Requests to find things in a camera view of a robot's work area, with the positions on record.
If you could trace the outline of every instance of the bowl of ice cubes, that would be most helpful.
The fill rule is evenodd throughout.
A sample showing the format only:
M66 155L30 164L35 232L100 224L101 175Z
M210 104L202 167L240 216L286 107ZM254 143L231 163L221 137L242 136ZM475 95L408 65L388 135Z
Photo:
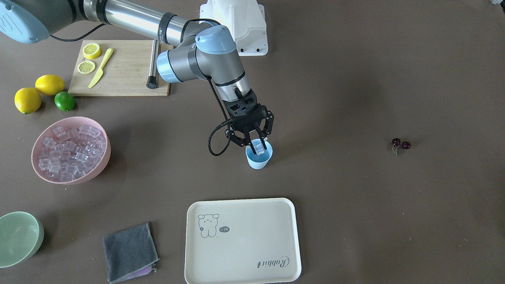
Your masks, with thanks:
M111 156L104 128L91 118L74 116L49 126L33 145L32 166L43 180L78 184L100 174Z

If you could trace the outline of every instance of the yellow knife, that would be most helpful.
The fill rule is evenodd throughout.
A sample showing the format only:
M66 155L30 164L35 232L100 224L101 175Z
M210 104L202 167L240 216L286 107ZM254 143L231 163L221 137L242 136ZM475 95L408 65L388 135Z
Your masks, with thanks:
M100 66L98 67L98 70L96 71L95 76L93 77L93 80L91 80L91 83L89 83L88 88L92 88L93 86L96 85L96 83L98 83L98 81L100 81L100 78L104 74L105 63L107 63L107 61L109 60L109 58L111 57L113 52L114 52L114 49L107 49L107 51L105 52L105 55L104 55L104 59L102 59L102 63L100 63Z

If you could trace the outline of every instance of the metal muddler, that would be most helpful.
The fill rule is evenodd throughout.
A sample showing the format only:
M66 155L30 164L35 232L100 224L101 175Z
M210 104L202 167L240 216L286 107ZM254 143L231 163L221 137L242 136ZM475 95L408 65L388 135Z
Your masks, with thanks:
M158 57L158 49L160 47L159 41L153 40L153 47L151 48L151 62L149 64L149 77L145 85L149 89L156 89L158 82L156 80L156 59Z

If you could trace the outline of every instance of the blue cup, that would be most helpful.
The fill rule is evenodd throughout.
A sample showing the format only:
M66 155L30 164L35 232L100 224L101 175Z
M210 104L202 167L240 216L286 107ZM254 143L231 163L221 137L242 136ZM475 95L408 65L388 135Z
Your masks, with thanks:
M261 143L261 140L254 139L251 142L252 145L254 146ZM272 153L274 152L272 150L272 146L270 145L270 143L268 143L268 141L265 141L265 144L267 145L267 148L265 152L261 155L255 155L249 146L245 148L245 155L247 156L247 161L249 162L249 166L251 166L251 168L256 170L263 169L267 165L270 158L272 157Z

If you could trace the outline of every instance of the ice cube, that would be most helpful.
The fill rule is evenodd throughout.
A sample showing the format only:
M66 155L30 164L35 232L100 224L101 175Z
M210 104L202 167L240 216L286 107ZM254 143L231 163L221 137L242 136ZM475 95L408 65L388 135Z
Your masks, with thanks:
M77 129L68 130L67 133L68 135L70 135L71 138L79 136L79 131Z
M77 144L75 144L72 141L65 142L65 150L66 151L74 151L76 146L77 146Z
M256 155L261 155L265 152L265 149L263 148L263 144L261 144L261 141L259 144L254 145L254 149L256 150Z
M107 148L107 141L105 140L99 140L98 141L98 148L105 150Z
M75 154L75 159L77 161L85 163L89 159L89 156L86 155L86 154L84 154L84 153L76 153Z
M38 167L43 171L48 170L49 169L49 159L40 159L38 161Z
M71 165L65 165L65 167L63 168L63 171L62 173L69 173L69 174L76 174L77 173L77 167L76 166L71 166Z
M102 160L102 157L101 156L98 156L95 158L94 162L93 162L93 165L98 165L98 163Z
M67 167L68 163L65 163L65 164L60 164L60 170L58 171L58 173L63 173L65 171L65 168Z
M69 164L68 159L60 159L59 161L62 168L66 167Z
M43 156L43 155L49 155L49 152L51 152L51 148L48 148L48 147L42 147L40 149L40 154Z
M84 165L84 163L82 163L82 162L81 162L81 163L78 163L78 164L76 165L76 167L77 167L77 170L78 170L79 172L83 172L83 171L87 168L87 167Z
M61 155L62 155L62 152L53 150L49 153L49 158L50 159L59 159L61 157Z
M62 173L61 182L69 182L74 180L74 175L70 173Z
M71 156L72 156L72 153L70 153L70 151L63 151L63 152L61 153L60 158L61 158L61 159L68 159L68 158L70 158Z
M65 143L58 143L55 145L55 150L58 152L64 151L65 150Z
M88 168L91 168L93 167L93 164L95 162L95 159L93 158L88 158L87 161L84 162L84 166L88 169Z
M56 145L56 141L54 141L51 137L44 137L42 144L44 144L46 147L52 148L54 145Z
M85 174L84 172L77 172L75 175L74 175L74 179L78 179L78 178L81 178L83 177Z
M85 138L82 138L79 143L77 143L77 145L79 146L83 146L83 147L86 147L88 145L88 140L86 140Z
M89 125L83 124L79 127L79 132L88 133Z
M70 134L68 134L68 133L63 134L63 135L61 135L58 138L60 139L60 141L66 141L66 140L70 140L71 139Z
M49 159L49 172L57 173L60 171L61 164L57 159Z
M93 150L94 148L91 145L87 145L86 147L84 147L84 153L90 154L91 151Z
M101 135L101 133L102 133L102 132L100 131L100 129L98 129L98 128L96 128L96 127L93 127L93 126L90 126L90 127L89 127L89 130L88 130L88 134L89 134L89 136L91 136L91 137L93 137L93 138L96 138L96 137L100 136L100 135Z
M62 179L62 175L60 173L47 172L45 176L47 176L50 180L57 182L60 182Z
M77 166L79 163L82 163L80 161L77 161L74 156L69 158L68 164L71 166Z
M53 132L56 135L56 137L58 137L58 138L67 133L65 131L65 129L63 128L63 126L58 126L58 127L53 128Z
M104 151L102 149L93 149L89 151L89 154L96 158L96 157L101 157L104 154Z

